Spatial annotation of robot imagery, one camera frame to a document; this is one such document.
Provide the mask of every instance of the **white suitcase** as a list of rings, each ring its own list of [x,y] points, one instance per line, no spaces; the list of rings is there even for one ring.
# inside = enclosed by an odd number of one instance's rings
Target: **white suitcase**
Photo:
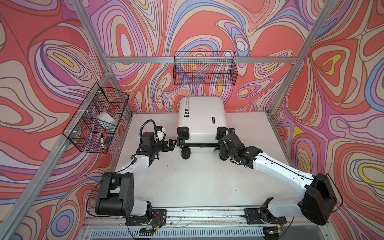
[[[184,97],[180,100],[177,145],[184,159],[189,158],[191,150],[219,149],[219,139],[227,130],[221,98]]]

